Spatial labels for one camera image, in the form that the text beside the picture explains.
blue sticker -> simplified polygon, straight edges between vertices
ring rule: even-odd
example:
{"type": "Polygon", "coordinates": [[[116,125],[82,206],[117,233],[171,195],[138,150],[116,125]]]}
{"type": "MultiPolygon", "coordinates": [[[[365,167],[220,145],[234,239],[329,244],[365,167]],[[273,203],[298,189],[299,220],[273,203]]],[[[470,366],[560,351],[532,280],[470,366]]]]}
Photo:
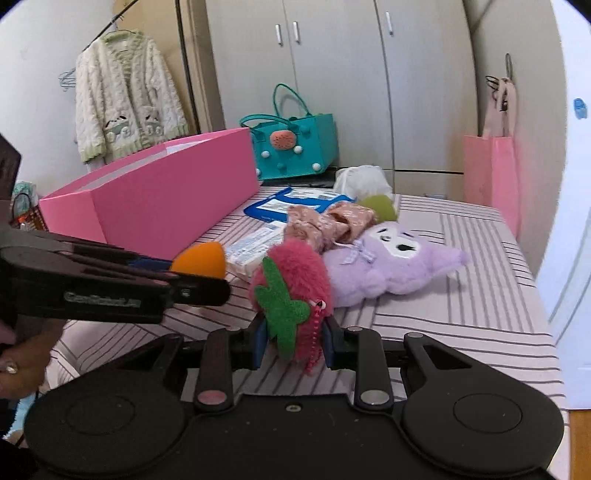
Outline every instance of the blue sticker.
{"type": "Polygon", "coordinates": [[[585,104],[582,98],[574,99],[573,105],[574,114],[577,116],[579,120],[587,118],[587,105],[585,104]]]}

bag handle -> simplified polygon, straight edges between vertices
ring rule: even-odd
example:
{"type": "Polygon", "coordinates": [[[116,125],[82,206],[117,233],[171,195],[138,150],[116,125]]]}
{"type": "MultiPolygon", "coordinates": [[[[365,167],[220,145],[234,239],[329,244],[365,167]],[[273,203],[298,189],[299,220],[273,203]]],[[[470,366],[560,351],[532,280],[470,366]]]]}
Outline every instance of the bag handle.
{"type": "Polygon", "coordinates": [[[507,133],[509,137],[513,137],[515,134],[515,124],[517,123],[517,90],[513,82],[509,79],[501,79],[499,81],[499,94],[501,94],[501,84],[502,84],[502,95],[499,95],[500,98],[506,93],[506,102],[507,102],[507,110],[506,110],[506,123],[504,127],[507,127],[507,133]]]}
{"type": "Polygon", "coordinates": [[[279,108],[277,106],[277,90],[279,90],[279,87],[286,88],[291,93],[293,93],[295,95],[295,98],[297,98],[300,101],[300,105],[306,111],[306,116],[312,116],[312,114],[310,113],[310,109],[308,108],[306,102],[302,99],[302,97],[299,96],[293,88],[291,88],[289,85],[286,85],[285,83],[278,83],[277,85],[275,85],[275,90],[273,90],[273,108],[275,109],[276,116],[281,116],[281,114],[279,113],[279,108]]]}
{"type": "Polygon", "coordinates": [[[14,198],[12,199],[12,207],[10,208],[12,220],[16,220],[16,217],[14,215],[14,207],[17,204],[17,198],[19,198],[21,195],[24,195],[25,197],[27,197],[27,200],[29,201],[29,208],[27,209],[27,212],[33,208],[33,201],[31,200],[31,197],[28,193],[26,193],[26,192],[17,193],[14,196],[14,198]]]}
{"type": "Polygon", "coordinates": [[[488,100],[482,138],[489,137],[513,137],[515,124],[517,123],[517,90],[509,79],[499,79],[499,89],[496,100],[492,97],[488,100]],[[503,99],[506,100],[507,109],[502,110],[503,99]]]}
{"type": "Polygon", "coordinates": [[[249,127],[246,122],[250,122],[251,120],[272,120],[275,122],[279,122],[282,124],[287,125],[287,129],[291,130],[293,133],[299,133],[300,129],[296,124],[291,123],[289,120],[282,118],[280,116],[275,115],[267,115],[266,113],[253,113],[252,115],[244,116],[240,119],[240,126],[241,127],[248,127],[251,130],[255,129],[256,127],[249,127]]]}
{"type": "Polygon", "coordinates": [[[489,97],[486,107],[486,116],[484,127],[482,128],[482,138],[500,137],[503,134],[503,112],[497,109],[497,102],[493,97],[489,97]]]}

bag strap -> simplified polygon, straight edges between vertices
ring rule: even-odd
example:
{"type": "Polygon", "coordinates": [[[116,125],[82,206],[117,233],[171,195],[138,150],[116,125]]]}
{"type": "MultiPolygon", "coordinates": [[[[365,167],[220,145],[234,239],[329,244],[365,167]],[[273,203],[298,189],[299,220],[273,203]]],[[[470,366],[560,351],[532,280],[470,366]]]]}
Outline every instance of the bag strap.
{"type": "Polygon", "coordinates": [[[297,92],[293,88],[291,88],[289,85],[286,85],[285,83],[278,83],[277,85],[275,85],[275,90],[273,90],[273,108],[275,109],[275,114],[277,116],[281,116],[281,114],[279,113],[279,108],[277,106],[277,90],[279,90],[279,87],[286,88],[291,93],[293,93],[295,95],[295,98],[297,98],[300,101],[300,105],[306,111],[306,116],[312,116],[312,114],[310,113],[310,110],[309,110],[308,106],[306,105],[306,102],[302,99],[302,97],[299,96],[297,94],[297,92]]]}
{"type": "Polygon", "coordinates": [[[504,91],[506,92],[507,110],[506,110],[506,127],[509,137],[515,134],[515,124],[517,123],[517,90],[513,82],[509,79],[502,79],[504,84],[504,91]]]}
{"type": "Polygon", "coordinates": [[[287,128],[291,130],[293,133],[298,133],[300,131],[299,127],[296,124],[291,123],[289,120],[282,118],[280,116],[275,115],[267,115],[266,113],[253,113],[252,115],[244,116],[240,119],[240,126],[241,127],[248,127],[246,122],[250,122],[251,120],[272,120],[275,122],[279,122],[282,124],[286,124],[287,128]]]}
{"type": "Polygon", "coordinates": [[[33,208],[33,202],[31,201],[31,197],[29,196],[28,193],[26,193],[26,192],[17,193],[14,196],[14,198],[12,199],[12,206],[10,208],[10,211],[12,213],[12,220],[15,220],[16,219],[16,217],[14,215],[14,207],[17,204],[17,198],[19,198],[21,195],[27,197],[27,200],[29,201],[29,208],[27,209],[27,212],[33,208]]]}
{"type": "Polygon", "coordinates": [[[493,97],[489,97],[486,106],[486,116],[484,127],[482,128],[482,138],[500,137],[503,134],[503,112],[497,110],[497,102],[493,97]]]}

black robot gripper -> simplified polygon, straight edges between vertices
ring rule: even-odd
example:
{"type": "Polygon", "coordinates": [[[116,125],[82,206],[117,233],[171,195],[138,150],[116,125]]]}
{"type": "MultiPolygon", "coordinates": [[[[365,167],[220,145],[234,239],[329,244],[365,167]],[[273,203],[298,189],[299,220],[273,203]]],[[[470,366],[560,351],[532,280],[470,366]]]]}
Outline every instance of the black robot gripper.
{"type": "Polygon", "coordinates": [[[36,402],[25,436],[35,480],[551,479],[563,437],[539,391],[420,333],[403,342],[323,326],[330,369],[356,372],[344,394],[242,395],[232,373],[257,369],[266,323],[207,340],[167,335],[36,402]],[[193,400],[181,401],[187,369],[193,400]],[[408,400],[394,402],[388,368],[408,400]]]}

pink box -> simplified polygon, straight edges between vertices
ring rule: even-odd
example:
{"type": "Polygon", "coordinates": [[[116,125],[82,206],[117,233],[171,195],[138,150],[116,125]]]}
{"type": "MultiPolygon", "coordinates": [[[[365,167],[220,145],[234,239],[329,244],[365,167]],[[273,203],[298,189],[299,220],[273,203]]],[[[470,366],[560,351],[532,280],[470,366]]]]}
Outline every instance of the pink box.
{"type": "Polygon", "coordinates": [[[165,142],[43,198],[49,230],[173,259],[258,191],[248,128],[165,142]]]}

